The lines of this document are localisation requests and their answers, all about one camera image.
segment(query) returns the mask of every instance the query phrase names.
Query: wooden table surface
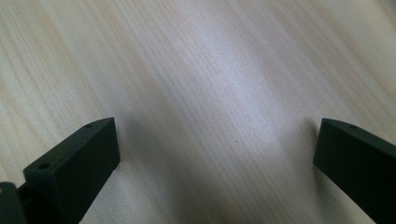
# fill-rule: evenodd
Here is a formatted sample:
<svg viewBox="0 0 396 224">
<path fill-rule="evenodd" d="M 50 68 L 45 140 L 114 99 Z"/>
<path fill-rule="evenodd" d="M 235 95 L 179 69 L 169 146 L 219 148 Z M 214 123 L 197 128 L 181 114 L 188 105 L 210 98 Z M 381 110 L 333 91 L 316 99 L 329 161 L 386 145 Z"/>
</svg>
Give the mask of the wooden table surface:
<svg viewBox="0 0 396 224">
<path fill-rule="evenodd" d="M 82 223 L 373 223 L 314 168 L 322 118 L 396 143 L 392 0 L 0 3 L 0 180 L 116 119 Z"/>
</svg>

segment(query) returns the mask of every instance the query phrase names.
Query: black plastic piece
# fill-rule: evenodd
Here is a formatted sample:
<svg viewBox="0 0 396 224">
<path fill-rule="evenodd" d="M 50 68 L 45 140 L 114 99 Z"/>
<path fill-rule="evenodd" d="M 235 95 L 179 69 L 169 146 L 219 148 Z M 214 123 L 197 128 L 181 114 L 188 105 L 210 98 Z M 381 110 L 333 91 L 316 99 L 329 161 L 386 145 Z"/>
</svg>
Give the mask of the black plastic piece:
<svg viewBox="0 0 396 224">
<path fill-rule="evenodd" d="M 314 164 L 376 223 L 396 223 L 396 146 L 323 119 Z"/>
<path fill-rule="evenodd" d="M 26 223 L 17 188 L 8 182 L 0 183 L 0 223 Z"/>
<path fill-rule="evenodd" d="M 79 223 L 119 162 L 113 118 L 80 128 L 23 170 L 18 193 L 27 223 Z"/>
</svg>

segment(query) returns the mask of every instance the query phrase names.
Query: small screw hole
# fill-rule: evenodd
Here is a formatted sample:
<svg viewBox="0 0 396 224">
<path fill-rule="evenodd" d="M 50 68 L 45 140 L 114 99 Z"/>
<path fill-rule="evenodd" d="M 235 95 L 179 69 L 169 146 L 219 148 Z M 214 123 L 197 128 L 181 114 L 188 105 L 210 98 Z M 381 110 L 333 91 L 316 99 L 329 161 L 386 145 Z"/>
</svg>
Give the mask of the small screw hole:
<svg viewBox="0 0 396 224">
<path fill-rule="evenodd" d="M 40 169 L 40 170 L 45 170 L 45 169 L 47 169 L 47 168 L 49 168 L 49 167 L 50 167 L 50 164 L 49 164 L 49 163 L 43 163 L 43 164 L 41 164 L 41 165 L 38 166 L 38 169 Z"/>
</svg>

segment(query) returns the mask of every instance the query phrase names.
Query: light wood grain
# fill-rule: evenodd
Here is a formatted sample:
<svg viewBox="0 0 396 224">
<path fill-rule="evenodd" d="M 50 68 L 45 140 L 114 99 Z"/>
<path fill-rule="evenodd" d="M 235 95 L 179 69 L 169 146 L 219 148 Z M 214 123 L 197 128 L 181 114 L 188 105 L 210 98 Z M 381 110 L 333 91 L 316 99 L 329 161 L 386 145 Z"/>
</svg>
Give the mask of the light wood grain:
<svg viewBox="0 0 396 224">
<path fill-rule="evenodd" d="M 0 3 L 0 180 L 115 117 L 83 223 L 373 223 L 312 164 L 321 118 L 396 143 L 396 5 Z"/>
</svg>

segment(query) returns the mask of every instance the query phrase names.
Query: table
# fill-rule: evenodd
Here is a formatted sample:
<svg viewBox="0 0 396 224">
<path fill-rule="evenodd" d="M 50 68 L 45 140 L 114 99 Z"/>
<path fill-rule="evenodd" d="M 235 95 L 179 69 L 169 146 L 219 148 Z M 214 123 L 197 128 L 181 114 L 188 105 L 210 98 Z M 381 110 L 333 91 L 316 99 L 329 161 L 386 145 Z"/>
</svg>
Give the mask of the table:
<svg viewBox="0 0 396 224">
<path fill-rule="evenodd" d="M 0 180 L 114 117 L 82 223 L 373 223 L 312 164 L 322 118 L 396 143 L 391 0 L 0 3 Z"/>
</svg>

